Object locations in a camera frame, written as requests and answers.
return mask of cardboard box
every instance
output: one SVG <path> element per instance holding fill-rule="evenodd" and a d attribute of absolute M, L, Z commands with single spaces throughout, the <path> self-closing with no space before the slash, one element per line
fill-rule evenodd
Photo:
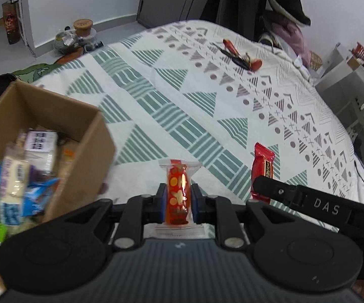
<path fill-rule="evenodd" d="M 45 211 L 43 221 L 48 221 L 96 200 L 115 145 L 97 107 L 16 81 L 0 97 L 0 161 L 21 129 L 38 126 L 79 142 L 69 175 Z M 4 287 L 1 278 L 0 286 Z"/>

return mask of bed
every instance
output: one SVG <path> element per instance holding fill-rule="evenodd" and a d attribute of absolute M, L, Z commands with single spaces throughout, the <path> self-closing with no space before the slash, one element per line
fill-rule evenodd
<path fill-rule="evenodd" d="M 262 59 L 262 68 L 253 73 L 236 66 L 211 44 L 222 45 L 223 38 Z M 203 163 L 192 180 L 204 194 L 244 203 L 260 142 L 275 153 L 274 178 L 364 202 L 358 175 L 364 169 L 345 128 L 292 60 L 275 52 L 190 20 L 105 46 L 35 85 L 102 110 L 117 153 L 101 197 L 123 203 L 155 194 L 166 176 L 158 160 L 173 158 Z"/>

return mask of round black pad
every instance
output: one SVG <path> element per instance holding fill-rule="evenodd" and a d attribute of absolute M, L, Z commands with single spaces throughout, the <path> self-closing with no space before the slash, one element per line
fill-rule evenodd
<path fill-rule="evenodd" d="M 271 281 L 313 293 L 349 287 L 363 263 L 362 252 L 352 240 L 304 220 L 268 228 L 253 257 Z"/>
<path fill-rule="evenodd" d="M 85 224 L 51 221 L 0 247 L 0 275 L 8 288 L 35 294 L 64 292 L 88 282 L 106 261 L 104 244 Z"/>

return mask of red snack wrapper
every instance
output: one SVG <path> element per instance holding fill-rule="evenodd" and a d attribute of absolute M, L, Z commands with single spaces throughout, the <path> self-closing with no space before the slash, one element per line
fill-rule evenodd
<path fill-rule="evenodd" d="M 173 225 L 187 224 L 190 209 L 190 177 L 201 167 L 201 163 L 161 160 L 160 166 L 167 170 L 165 222 Z"/>
<path fill-rule="evenodd" d="M 259 142 L 255 144 L 255 160 L 252 165 L 252 187 L 250 192 L 253 199 L 270 203 L 270 198 L 264 197 L 253 191 L 253 181 L 261 175 L 273 178 L 274 152 L 262 146 Z"/>
<path fill-rule="evenodd" d="M 234 56 L 239 56 L 238 50 L 234 47 L 234 45 L 229 39 L 224 39 L 223 43 L 229 52 L 231 52 Z"/>

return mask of pink clothing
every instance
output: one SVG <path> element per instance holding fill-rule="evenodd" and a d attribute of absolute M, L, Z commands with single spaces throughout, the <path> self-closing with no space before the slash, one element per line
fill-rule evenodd
<path fill-rule="evenodd" d="M 271 31 L 286 41 L 296 55 L 302 57 L 304 66 L 309 67 L 311 63 L 311 52 L 306 45 L 300 28 L 296 24 L 288 19 L 285 27 L 273 22 L 271 24 Z"/>

